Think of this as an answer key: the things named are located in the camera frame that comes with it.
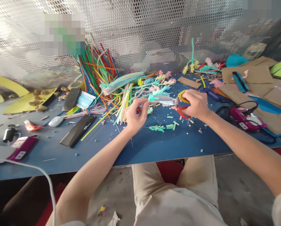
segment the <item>tape roll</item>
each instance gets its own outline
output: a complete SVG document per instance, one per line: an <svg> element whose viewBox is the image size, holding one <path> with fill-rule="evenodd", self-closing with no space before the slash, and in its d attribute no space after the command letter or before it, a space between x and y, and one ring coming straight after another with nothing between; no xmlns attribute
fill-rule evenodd
<svg viewBox="0 0 281 226"><path fill-rule="evenodd" d="M77 80L69 84L67 87L69 90L72 88L81 88L83 91L85 91L85 84L83 80Z"/></svg>

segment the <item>forearm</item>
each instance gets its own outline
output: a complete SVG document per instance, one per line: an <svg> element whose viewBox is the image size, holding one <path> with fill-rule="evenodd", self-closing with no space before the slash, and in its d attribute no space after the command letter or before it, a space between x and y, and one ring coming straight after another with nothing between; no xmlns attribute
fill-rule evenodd
<svg viewBox="0 0 281 226"><path fill-rule="evenodd" d="M125 128L76 173L58 201L56 225L74 220L86 222L90 198L132 135Z"/></svg>
<svg viewBox="0 0 281 226"><path fill-rule="evenodd" d="M281 156L214 112L203 120L232 151L268 185L275 196L281 193Z"/></svg>

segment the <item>hand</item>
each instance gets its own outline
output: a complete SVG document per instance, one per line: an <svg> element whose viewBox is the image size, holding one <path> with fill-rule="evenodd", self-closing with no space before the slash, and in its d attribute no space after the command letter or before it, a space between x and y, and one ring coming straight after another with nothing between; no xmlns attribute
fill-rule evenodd
<svg viewBox="0 0 281 226"><path fill-rule="evenodd" d="M127 129L135 135L144 125L147 119L147 112L150 102L147 98L141 97L133 101L133 103L125 110L127 119Z"/></svg>
<svg viewBox="0 0 281 226"><path fill-rule="evenodd" d="M207 107L206 93L200 93L196 90L188 89L182 94L182 97L187 99L191 104L188 108L181 110L185 115L196 117L201 121L204 121L211 112L213 112Z"/></svg>

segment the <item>floor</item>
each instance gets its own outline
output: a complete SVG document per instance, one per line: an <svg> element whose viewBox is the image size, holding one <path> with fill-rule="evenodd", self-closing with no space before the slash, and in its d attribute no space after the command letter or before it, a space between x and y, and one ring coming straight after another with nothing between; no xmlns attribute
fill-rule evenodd
<svg viewBox="0 0 281 226"><path fill-rule="evenodd" d="M215 157L219 190L219 211L229 226L273 225L274 197L264 182L235 155ZM104 205L106 215L97 216ZM132 226L135 203L131 167L112 169L90 201L88 225L108 225L116 211L117 226Z"/></svg>

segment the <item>left hand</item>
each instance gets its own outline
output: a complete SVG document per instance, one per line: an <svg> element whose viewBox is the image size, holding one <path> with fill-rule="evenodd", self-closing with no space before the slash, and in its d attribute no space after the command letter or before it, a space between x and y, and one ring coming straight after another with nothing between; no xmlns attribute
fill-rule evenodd
<svg viewBox="0 0 281 226"><path fill-rule="evenodd" d="M147 98L141 97L133 101L133 103L125 110L127 119L127 129L132 135L135 135L144 125L147 119L147 112L150 102Z"/></svg>

